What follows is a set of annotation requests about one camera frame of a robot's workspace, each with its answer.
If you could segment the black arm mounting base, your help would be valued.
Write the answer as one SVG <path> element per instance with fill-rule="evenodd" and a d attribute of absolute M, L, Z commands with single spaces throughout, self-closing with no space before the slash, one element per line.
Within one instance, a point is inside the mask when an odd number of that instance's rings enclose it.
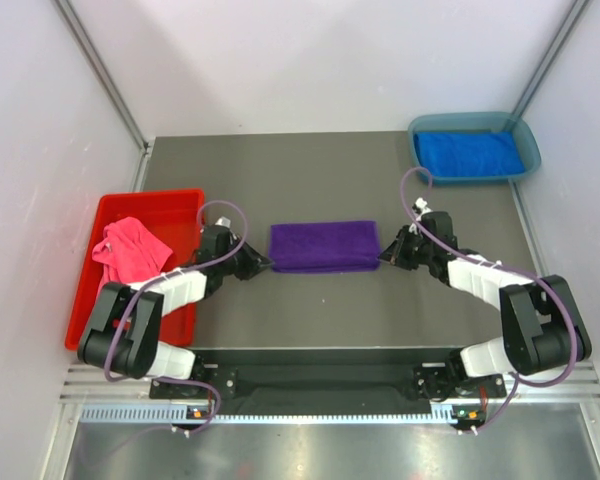
<path fill-rule="evenodd" d="M 459 381 L 444 347 L 198 349 L 192 377 L 215 387 L 224 415 L 427 413 L 434 401 L 506 395 L 490 375 Z"/>

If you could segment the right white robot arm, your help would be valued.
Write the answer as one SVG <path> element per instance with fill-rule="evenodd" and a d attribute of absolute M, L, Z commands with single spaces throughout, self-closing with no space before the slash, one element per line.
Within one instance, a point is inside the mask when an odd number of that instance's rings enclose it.
<path fill-rule="evenodd" d="M 403 270 L 425 266 L 441 283 L 499 312 L 500 337 L 464 347 L 447 361 L 446 380 L 454 393 L 472 394 L 486 376 L 528 376 L 590 357 L 591 340 L 563 277 L 530 279 L 456 247 L 451 217 L 433 211 L 403 226 L 379 255 L 380 261 Z"/>

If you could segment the blue towel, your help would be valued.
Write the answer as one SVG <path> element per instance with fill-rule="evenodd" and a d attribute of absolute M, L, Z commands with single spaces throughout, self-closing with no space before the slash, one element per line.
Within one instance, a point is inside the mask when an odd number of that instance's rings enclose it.
<path fill-rule="evenodd" d="M 509 177 L 526 171 L 513 136 L 507 132 L 422 132 L 414 135 L 420 164 L 434 177 Z"/>

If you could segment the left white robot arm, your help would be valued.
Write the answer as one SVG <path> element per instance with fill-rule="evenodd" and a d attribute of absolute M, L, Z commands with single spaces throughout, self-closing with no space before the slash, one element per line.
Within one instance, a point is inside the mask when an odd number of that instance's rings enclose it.
<path fill-rule="evenodd" d="M 209 298 L 227 277 L 247 281 L 272 265 L 223 220 L 207 225 L 189 263 L 144 282 L 105 284 L 77 357 L 119 377 L 172 378 L 183 395 L 196 396 L 206 387 L 207 374 L 195 365 L 193 351 L 159 339 L 163 318 Z"/>

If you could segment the purple towel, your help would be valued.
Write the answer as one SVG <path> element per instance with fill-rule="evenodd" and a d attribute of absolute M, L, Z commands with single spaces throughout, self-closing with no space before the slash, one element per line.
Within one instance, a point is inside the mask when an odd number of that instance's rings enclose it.
<path fill-rule="evenodd" d="M 381 246 L 374 221 L 272 225 L 268 257 L 278 273 L 374 271 Z"/>

